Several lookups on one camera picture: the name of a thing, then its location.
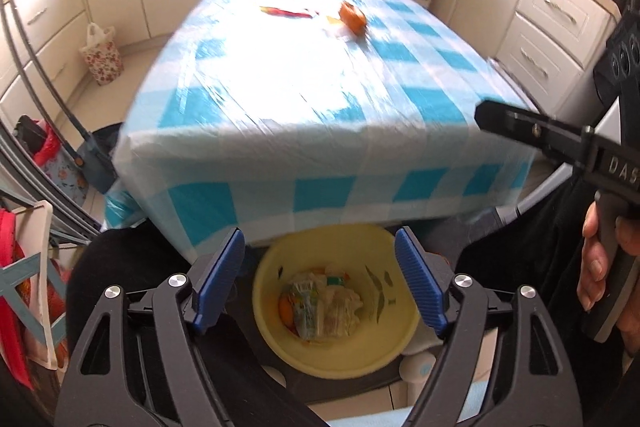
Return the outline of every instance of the blue checkered tablecloth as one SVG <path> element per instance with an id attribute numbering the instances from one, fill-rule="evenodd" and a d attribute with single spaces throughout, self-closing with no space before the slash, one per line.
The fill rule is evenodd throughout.
<path id="1" fill-rule="evenodd" d="M 524 105 L 412 0 L 349 0 L 367 36 L 314 19 L 341 0 L 202 0 L 136 95 L 114 152 L 110 227 L 148 216 L 187 259 L 250 242 L 513 203 L 534 152 L 484 134 L 476 104 Z"/>

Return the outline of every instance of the drawer handle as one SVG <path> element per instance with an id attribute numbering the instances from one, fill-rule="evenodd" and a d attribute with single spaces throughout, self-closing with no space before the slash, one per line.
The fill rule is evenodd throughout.
<path id="1" fill-rule="evenodd" d="M 544 70 L 544 68 L 542 66 L 540 66 L 535 60 L 534 58 L 529 55 L 526 51 L 524 51 L 522 48 L 520 48 L 520 52 L 522 53 L 522 56 L 527 60 L 527 62 L 529 64 L 531 64 L 534 68 L 536 68 L 541 74 L 542 76 L 545 77 L 545 80 L 549 79 L 549 74 Z"/>
<path id="2" fill-rule="evenodd" d="M 39 12 L 36 13 L 31 19 L 27 21 L 27 26 L 31 26 L 34 22 L 36 22 L 40 17 L 42 17 L 47 12 L 46 8 L 43 8 Z"/>
<path id="3" fill-rule="evenodd" d="M 567 19 L 569 19 L 572 24 L 577 24 L 578 21 L 575 20 L 574 16 L 570 13 L 565 12 L 557 2 L 553 2 L 552 0 L 543 0 L 547 6 L 553 8 L 556 11 L 559 11 L 562 15 L 564 15 Z"/>
<path id="4" fill-rule="evenodd" d="M 55 76 L 51 79 L 51 82 L 55 82 L 58 77 L 62 74 L 62 72 L 65 70 L 66 68 L 66 62 L 64 64 L 62 64 L 62 67 L 58 70 L 58 73 L 55 74 Z"/>

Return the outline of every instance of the human hand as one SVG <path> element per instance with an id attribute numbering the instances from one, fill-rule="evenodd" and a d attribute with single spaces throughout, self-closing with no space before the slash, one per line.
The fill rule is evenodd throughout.
<path id="1" fill-rule="evenodd" d="M 602 299 L 605 291 L 605 277 L 609 270 L 609 258 L 597 238 L 597 232 L 598 213 L 594 202 L 587 210 L 582 227 L 584 246 L 577 289 L 580 304 L 586 311 Z M 616 238 L 626 253 L 640 255 L 640 221 L 619 217 L 616 220 Z M 640 351 L 640 280 L 636 283 L 616 326 L 622 333 L 627 352 L 633 355 Z"/>

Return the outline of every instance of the floral bag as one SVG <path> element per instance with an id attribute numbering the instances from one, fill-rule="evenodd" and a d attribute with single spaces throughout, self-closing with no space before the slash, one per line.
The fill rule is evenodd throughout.
<path id="1" fill-rule="evenodd" d="M 113 26 L 103 30 L 90 23 L 86 29 L 86 46 L 80 48 L 80 54 L 99 86 L 113 82 L 124 71 L 120 52 L 113 42 L 115 35 Z"/>
<path id="2" fill-rule="evenodd" d="M 33 155 L 34 163 L 47 177 L 78 206 L 84 204 L 89 185 L 82 172 L 62 150 L 60 138 L 46 124 L 47 138 L 42 148 Z"/>

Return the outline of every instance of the yellow bowl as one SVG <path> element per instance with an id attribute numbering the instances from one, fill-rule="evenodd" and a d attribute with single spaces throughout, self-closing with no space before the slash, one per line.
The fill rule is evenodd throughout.
<path id="1" fill-rule="evenodd" d="M 282 324 L 278 297 L 296 273 L 335 264 L 364 307 L 350 337 L 323 343 L 299 339 Z M 357 378 L 397 357 L 414 335 L 419 314 L 394 255 L 394 238 L 374 225 L 332 225 L 277 240 L 255 274 L 258 329 L 290 366 L 319 378 Z"/>

